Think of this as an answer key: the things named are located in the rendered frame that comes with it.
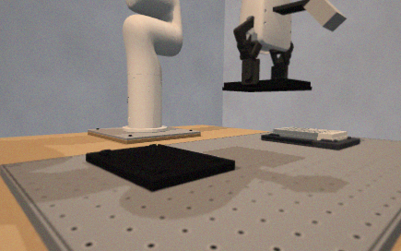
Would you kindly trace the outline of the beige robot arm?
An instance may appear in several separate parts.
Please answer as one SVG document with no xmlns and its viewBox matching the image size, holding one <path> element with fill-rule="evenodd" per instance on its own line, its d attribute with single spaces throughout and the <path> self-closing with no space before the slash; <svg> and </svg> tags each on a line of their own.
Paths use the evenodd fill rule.
<svg viewBox="0 0 401 251">
<path fill-rule="evenodd" d="M 128 94 L 128 126 L 123 126 L 123 131 L 164 132 L 168 127 L 162 125 L 162 72 L 157 55 L 175 56 L 182 49 L 180 1 L 125 2 L 130 10 L 141 15 L 128 17 L 123 25 Z M 305 10 L 331 31 L 347 19 L 328 0 L 301 0 L 273 7 L 273 12 L 281 15 Z"/>
</svg>

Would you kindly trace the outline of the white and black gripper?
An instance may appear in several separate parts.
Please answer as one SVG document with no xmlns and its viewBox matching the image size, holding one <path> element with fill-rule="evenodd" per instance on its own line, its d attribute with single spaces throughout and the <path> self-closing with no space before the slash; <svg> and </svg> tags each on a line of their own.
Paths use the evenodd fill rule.
<svg viewBox="0 0 401 251">
<path fill-rule="evenodd" d="M 233 33 L 243 60 L 243 85 L 259 83 L 260 59 L 256 59 L 259 54 L 271 55 L 274 64 L 271 66 L 271 79 L 288 78 L 289 59 L 294 48 L 291 14 L 273 12 L 273 7 L 288 3 L 291 0 L 242 0 L 241 25 Z M 276 54 L 280 54 L 278 59 Z"/>
</svg>

